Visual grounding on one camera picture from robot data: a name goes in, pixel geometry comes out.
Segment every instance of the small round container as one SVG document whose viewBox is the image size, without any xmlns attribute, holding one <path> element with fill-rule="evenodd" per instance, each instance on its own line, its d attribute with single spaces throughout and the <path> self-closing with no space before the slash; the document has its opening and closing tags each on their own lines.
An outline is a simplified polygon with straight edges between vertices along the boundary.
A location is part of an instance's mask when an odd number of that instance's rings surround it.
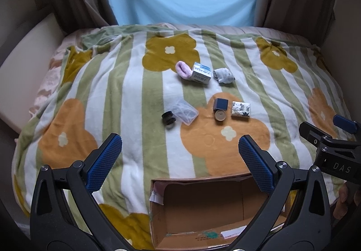
<svg viewBox="0 0 361 251">
<path fill-rule="evenodd" d="M 176 121 L 176 118 L 171 111 L 168 111 L 162 114 L 162 120 L 165 125 L 171 125 Z"/>
<path fill-rule="evenodd" d="M 214 113 L 214 118 L 217 121 L 224 121 L 226 119 L 226 112 L 224 110 L 218 109 L 215 113 Z"/>
</svg>

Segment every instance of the striped blanket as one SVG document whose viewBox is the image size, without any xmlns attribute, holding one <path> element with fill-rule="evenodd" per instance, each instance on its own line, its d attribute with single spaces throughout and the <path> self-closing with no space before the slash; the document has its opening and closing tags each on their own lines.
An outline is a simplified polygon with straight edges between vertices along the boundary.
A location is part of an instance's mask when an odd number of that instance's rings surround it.
<svg viewBox="0 0 361 251">
<path fill-rule="evenodd" d="M 112 26 L 82 38 L 63 59 L 61 83 L 22 130 L 13 160 L 19 205 L 30 211 L 43 164 L 68 167 L 112 132 L 123 151 L 95 200 L 111 223 L 138 249 L 152 249 L 149 191 L 154 178 L 194 178 L 248 172 L 238 140 L 249 134 L 278 161 L 308 169 L 315 148 L 298 134 L 308 121 L 333 137 L 347 139 L 332 124 L 349 117 L 338 84 L 318 49 L 258 35 L 219 35 L 208 30 L 157 26 Z M 207 86 L 181 79 L 175 64 L 200 62 L 226 67 L 232 84 L 211 79 Z M 172 129 L 161 115 L 183 98 L 199 111 L 190 125 Z M 213 117 L 213 100 L 250 103 L 250 118 Z M 324 175 L 330 201 L 342 181 Z M 72 195 L 65 191 L 80 228 L 87 230 Z"/>
</svg>

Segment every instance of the cardboard box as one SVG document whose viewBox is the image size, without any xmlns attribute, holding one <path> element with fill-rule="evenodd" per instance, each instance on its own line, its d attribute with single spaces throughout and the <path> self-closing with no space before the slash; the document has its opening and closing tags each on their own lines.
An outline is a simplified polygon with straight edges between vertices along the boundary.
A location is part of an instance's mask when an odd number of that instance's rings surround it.
<svg viewBox="0 0 361 251">
<path fill-rule="evenodd" d="M 229 245 L 267 195 L 249 175 L 153 180 L 150 230 L 156 250 L 201 250 Z M 289 199 L 275 226 L 285 222 Z"/>
<path fill-rule="evenodd" d="M 195 82 L 208 84 L 211 79 L 211 69 L 207 66 L 201 65 L 198 62 L 195 62 L 192 69 L 192 76 L 190 80 Z"/>
</svg>

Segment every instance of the milk carton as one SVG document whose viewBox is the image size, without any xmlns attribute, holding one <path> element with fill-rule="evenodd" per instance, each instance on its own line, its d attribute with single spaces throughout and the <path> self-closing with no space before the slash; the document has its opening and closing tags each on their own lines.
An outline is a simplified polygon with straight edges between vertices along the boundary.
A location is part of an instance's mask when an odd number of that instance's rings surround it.
<svg viewBox="0 0 361 251">
<path fill-rule="evenodd" d="M 195 82 L 208 84 L 211 79 L 211 69 L 207 66 L 195 62 L 192 69 L 192 76 L 190 80 Z"/>
</svg>

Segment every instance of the white printed box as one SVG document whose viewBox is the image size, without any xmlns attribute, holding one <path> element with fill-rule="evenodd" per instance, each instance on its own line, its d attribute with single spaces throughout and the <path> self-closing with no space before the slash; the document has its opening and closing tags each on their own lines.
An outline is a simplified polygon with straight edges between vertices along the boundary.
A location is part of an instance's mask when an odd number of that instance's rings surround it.
<svg viewBox="0 0 361 251">
<path fill-rule="evenodd" d="M 195 62 L 192 69 L 192 76 L 190 80 L 195 82 L 208 84 L 211 79 L 211 69 L 207 66 Z"/>
<path fill-rule="evenodd" d="M 250 117 L 250 104 L 245 102 L 232 102 L 232 116 Z"/>
</svg>

